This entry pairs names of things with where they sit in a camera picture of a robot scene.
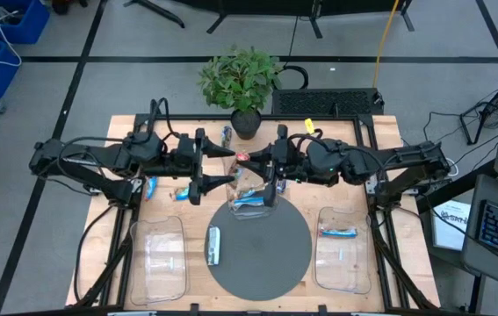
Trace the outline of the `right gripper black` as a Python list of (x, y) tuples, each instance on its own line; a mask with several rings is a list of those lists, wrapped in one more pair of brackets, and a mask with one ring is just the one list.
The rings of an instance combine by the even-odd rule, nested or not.
[(277, 139), (262, 150), (249, 153), (249, 161), (237, 161), (241, 167), (260, 177), (266, 177), (264, 205), (276, 202), (277, 181), (287, 178), (299, 163), (300, 153), (288, 136), (288, 127), (279, 125)]

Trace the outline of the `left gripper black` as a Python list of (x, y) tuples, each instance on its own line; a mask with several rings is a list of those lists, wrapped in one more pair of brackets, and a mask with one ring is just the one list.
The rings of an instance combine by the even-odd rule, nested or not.
[[(202, 147), (206, 139), (203, 128), (197, 128), (193, 138), (187, 133), (181, 133), (175, 152), (175, 162), (183, 169), (188, 169), (189, 184), (188, 198), (192, 205), (200, 205), (202, 193), (208, 193), (223, 184), (231, 183), (234, 176), (209, 176), (202, 171)], [(204, 155), (208, 158), (235, 156), (235, 151), (218, 146), (210, 140), (205, 141)]]

